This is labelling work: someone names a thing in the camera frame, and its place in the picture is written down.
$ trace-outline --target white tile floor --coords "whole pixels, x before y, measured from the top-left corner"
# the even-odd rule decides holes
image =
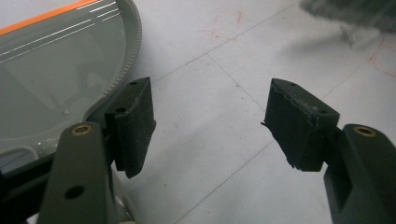
[[[151,77],[158,125],[143,172],[120,178],[142,223],[332,223],[323,172],[291,169],[260,125],[272,77],[396,143],[395,36],[352,48],[296,0],[135,2],[132,78]]]

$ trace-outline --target screw hole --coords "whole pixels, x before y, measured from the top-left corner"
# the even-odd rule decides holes
[[[79,125],[72,130],[73,135],[83,135],[89,133],[92,130],[92,126],[88,124]]]
[[[73,200],[81,196],[82,193],[84,193],[84,188],[82,186],[74,186],[66,191],[64,197],[67,200]]]
[[[116,112],[117,112],[117,113],[123,113],[123,112],[125,112],[125,111],[126,111],[125,108],[118,108],[118,109],[116,109]]]
[[[366,128],[366,127],[355,127],[354,130],[355,130],[355,132],[357,132],[363,136],[366,136],[366,137],[375,137],[376,136],[375,131],[373,131],[369,128]]]

